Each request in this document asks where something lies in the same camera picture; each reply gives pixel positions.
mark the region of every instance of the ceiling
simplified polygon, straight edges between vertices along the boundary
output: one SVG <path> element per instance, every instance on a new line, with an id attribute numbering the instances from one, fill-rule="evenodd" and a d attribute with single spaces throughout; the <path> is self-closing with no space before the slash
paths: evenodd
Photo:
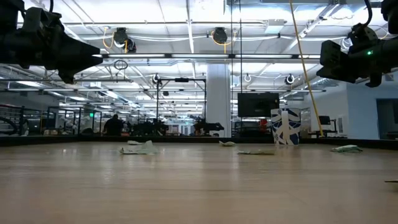
<path id="1" fill-rule="evenodd" d="M 39 6 L 48 9 L 49 2 L 26 0 L 25 8 Z M 68 35 L 100 48 L 102 54 L 123 53 L 123 49 L 114 45 L 107 48 L 103 43 L 105 41 L 106 45 L 111 45 L 111 36 L 117 27 L 127 28 L 127 33 L 136 43 L 137 54 L 299 54 L 298 45 L 295 43 L 294 23 L 287 2 L 242 0 L 241 12 L 239 12 L 239 1 L 233 1 L 231 6 L 230 1 L 221 0 L 56 0 L 54 12 L 62 14 L 62 22 Z M 294 15 L 298 32 L 301 33 L 300 43 L 305 55 L 318 55 L 324 40 L 331 39 L 341 44 L 352 25 L 364 23 L 368 18 L 363 1 L 340 1 L 347 2 L 341 5 L 328 5 L 328 2 L 330 1 L 294 1 Z M 282 21 L 282 24 L 275 22 L 276 20 Z M 380 38 L 391 38 L 391 35 L 386 32 L 387 24 L 382 18 L 380 8 L 373 8 L 373 19 L 369 26 Z M 224 27 L 228 34 L 228 42 L 231 44 L 225 49 L 222 45 L 216 45 L 211 38 L 211 32 L 215 27 Z M 207 65 L 215 63 L 206 59 L 163 58 L 149 61 L 129 59 L 126 60 L 129 67 L 117 71 L 113 67 L 114 61 L 115 59 L 105 60 L 103 65 L 91 67 L 76 74 L 76 79 L 88 79 L 86 82 L 78 82 L 76 85 L 65 85 L 60 81 L 42 82 L 42 84 L 58 89 L 125 89 L 115 92 L 118 95 L 117 100 L 110 96 L 99 96 L 96 92 L 84 92 L 80 94 L 80 97 L 86 98 L 84 101 L 71 98 L 67 101 L 122 103 L 120 98 L 123 98 L 127 102 L 143 105 L 154 103 L 151 98 L 155 93 L 143 93 L 139 90 L 154 88 L 152 78 L 155 74 L 158 74 L 160 78 L 206 78 Z M 242 75 L 250 76 L 250 81 L 243 81 L 243 83 L 240 83 L 240 78 L 234 78 L 232 83 L 235 88 L 242 86 L 244 89 L 290 89 L 292 86 L 298 87 L 304 81 L 300 60 L 271 62 L 245 60 L 241 62 L 239 59 L 234 59 L 217 63 L 225 63 L 234 77 L 240 76 L 241 70 Z M 319 81 L 315 75 L 321 67 L 317 60 L 306 60 L 305 67 L 309 79 L 315 78 L 312 83 Z M 25 73 L 18 73 L 18 77 L 37 80 L 49 78 L 51 74 L 52 71 L 46 73 L 43 67 L 31 67 Z M 56 74 L 55 72 L 49 79 L 58 80 Z M 296 77 L 295 83 L 292 86 L 286 86 L 284 79 L 290 74 Z M 20 83 L 13 83 L 13 85 L 18 88 L 32 87 L 23 86 Z M 161 96 L 164 98 L 203 99 L 204 97 L 200 87 L 194 82 L 184 84 L 170 82 L 164 88 L 197 90 L 191 93 L 170 92 L 167 97 Z M 70 92 L 55 92 L 64 96 L 76 95 Z M 191 107 L 191 101 L 189 103 L 182 107 Z M 201 112 L 201 104 L 196 102 L 194 105 L 195 109 L 190 108 L 189 111 Z M 176 112 L 173 106 L 166 109 Z"/>

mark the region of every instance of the person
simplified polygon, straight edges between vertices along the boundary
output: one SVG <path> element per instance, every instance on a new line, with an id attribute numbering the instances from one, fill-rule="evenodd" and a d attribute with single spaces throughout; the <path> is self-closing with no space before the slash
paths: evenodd
<path id="1" fill-rule="evenodd" d="M 117 114 L 113 115 L 113 117 L 105 123 L 104 133 L 107 136 L 120 136 L 122 133 L 123 122 L 118 119 L 119 116 Z"/>

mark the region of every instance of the pole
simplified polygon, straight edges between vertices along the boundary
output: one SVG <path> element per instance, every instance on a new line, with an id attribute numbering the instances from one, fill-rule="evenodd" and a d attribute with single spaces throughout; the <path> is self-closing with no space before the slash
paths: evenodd
<path id="1" fill-rule="evenodd" d="M 205 122 L 206 122 L 206 104 L 207 104 L 207 81 L 205 81 Z"/>
<path id="2" fill-rule="evenodd" d="M 94 134 L 94 121 L 95 121 L 95 111 L 93 111 L 93 125 L 91 126 Z"/>
<path id="3" fill-rule="evenodd" d="M 101 134 L 101 129 L 102 129 L 102 112 L 99 112 L 99 134 Z"/>
<path id="4" fill-rule="evenodd" d="M 63 131 L 67 128 L 67 111 L 65 110 L 65 121 L 63 122 Z"/>
<path id="5" fill-rule="evenodd" d="M 47 120 L 45 121 L 45 129 L 49 129 L 50 107 L 47 108 Z"/>
<path id="6" fill-rule="evenodd" d="M 77 124 L 77 134 L 80 134 L 80 118 L 81 118 L 81 108 L 79 108 L 79 123 Z"/>
<path id="7" fill-rule="evenodd" d="M 25 106 L 22 106 L 21 113 L 19 114 L 19 132 L 18 134 L 22 135 L 22 129 L 24 128 L 24 110 Z"/>
<path id="8" fill-rule="evenodd" d="M 156 82 L 156 121 L 159 119 L 159 82 Z"/>
<path id="9" fill-rule="evenodd" d="M 76 121 L 76 112 L 73 112 L 73 122 L 72 122 L 72 134 L 75 134 L 75 128 L 73 128 L 73 126 L 75 125 L 75 121 Z"/>

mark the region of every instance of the fluorescent light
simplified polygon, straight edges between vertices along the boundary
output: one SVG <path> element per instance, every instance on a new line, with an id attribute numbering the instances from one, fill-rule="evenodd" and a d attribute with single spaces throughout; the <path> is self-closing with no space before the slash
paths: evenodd
<path id="1" fill-rule="evenodd" d="M 130 106 L 132 106 L 133 108 L 139 108 L 140 106 L 136 103 L 130 103 Z"/>
<path id="2" fill-rule="evenodd" d="M 294 90 L 295 92 L 300 92 L 300 93 L 308 93 L 310 90 Z M 321 93 L 321 92 L 326 92 L 326 90 L 312 90 L 314 93 Z"/>
<path id="3" fill-rule="evenodd" d="M 105 94 L 107 94 L 108 96 L 117 99 L 118 95 L 112 91 L 106 91 Z"/>
<path id="4" fill-rule="evenodd" d="M 107 91 L 105 89 L 75 89 L 76 91 Z"/>
<path id="5" fill-rule="evenodd" d="M 292 58 L 292 55 L 251 54 L 242 55 L 242 58 Z"/>
<path id="6" fill-rule="evenodd" d="M 270 90 L 270 89 L 258 89 L 258 88 L 256 88 L 256 89 L 247 89 L 247 90 L 243 90 L 243 91 L 258 91 L 258 92 L 270 92 L 270 93 L 285 93 L 285 92 L 287 92 L 287 90 Z"/>
<path id="7" fill-rule="evenodd" d="M 259 119 L 242 119 L 242 121 L 260 121 Z"/>
<path id="8" fill-rule="evenodd" d="M 228 58 L 227 54 L 172 54 L 173 58 Z"/>
<path id="9" fill-rule="evenodd" d="M 79 97 L 79 96 L 69 96 L 69 98 L 71 98 L 73 100 L 78 100 L 78 101 L 86 101 L 86 98 Z"/>
<path id="10" fill-rule="evenodd" d="M 303 55 L 303 58 L 320 59 L 321 55 Z"/>
<path id="11" fill-rule="evenodd" d="M 44 89 L 43 91 L 74 91 L 73 89 Z"/>
<path id="12" fill-rule="evenodd" d="M 109 58 L 162 58 L 164 54 L 109 54 Z"/>
<path id="13" fill-rule="evenodd" d="M 49 91 L 49 93 L 51 93 L 51 94 L 53 94 L 53 95 L 55 95 L 55 96 L 64 97 L 64 95 L 59 94 L 59 93 L 56 93 L 56 92 L 53 92 L 53 91 Z"/>
<path id="14" fill-rule="evenodd" d="M 31 89 L 31 88 L 20 88 L 20 89 L 6 89 L 8 91 L 40 91 L 38 89 Z"/>
<path id="15" fill-rule="evenodd" d="M 42 85 L 38 84 L 37 82 L 30 82 L 30 81 L 18 81 L 17 83 L 31 86 L 31 87 L 42 87 Z"/>

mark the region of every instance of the metal frame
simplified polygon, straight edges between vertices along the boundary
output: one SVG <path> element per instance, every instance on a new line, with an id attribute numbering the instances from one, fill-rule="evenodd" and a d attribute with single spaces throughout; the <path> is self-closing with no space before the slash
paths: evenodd
<path id="1" fill-rule="evenodd" d="M 159 91 L 162 90 L 167 84 L 169 84 L 169 82 L 174 81 L 174 82 L 178 82 L 179 78 L 160 78 L 157 80 L 156 82 L 156 120 L 159 120 Z M 197 84 L 197 86 L 200 87 L 200 90 L 198 91 L 204 91 L 205 92 L 205 116 L 204 119 L 206 121 L 206 97 L 207 97 L 207 83 L 206 83 L 206 79 L 205 78 L 186 78 L 185 80 L 188 80 L 188 82 L 195 82 Z M 159 83 L 161 81 L 166 81 L 166 83 L 163 84 L 162 88 L 159 89 Z M 205 88 L 203 89 L 197 82 L 204 82 L 205 83 Z"/>
<path id="2" fill-rule="evenodd" d="M 79 108 L 79 118 L 78 118 L 78 126 L 77 126 L 77 135 L 80 135 L 80 122 L 81 122 L 81 112 L 82 112 L 82 111 L 84 111 L 84 112 L 93 112 L 93 123 L 92 123 L 92 125 L 91 125 L 91 128 L 92 128 L 92 130 L 93 130 L 93 133 L 94 133 L 95 113 L 99 113 L 99 132 L 101 133 L 102 111 L 99 111 L 99 110 L 96 110 L 96 109 L 93 109 L 93 110 L 84 110 L 84 108 L 79 107 L 79 106 L 49 106 L 49 107 L 47 108 L 47 119 L 48 119 L 48 117 L 49 117 L 49 113 L 50 113 L 50 110 L 51 110 L 51 109 L 55 109 L 55 110 L 64 110 L 64 111 L 65 111 L 65 114 L 67 113 L 67 111 L 71 111 L 71 112 L 73 112 L 73 124 L 75 124 L 77 111 L 75 111 L 75 110 L 69 110 L 69 109 L 66 109 L 66 108 Z"/>

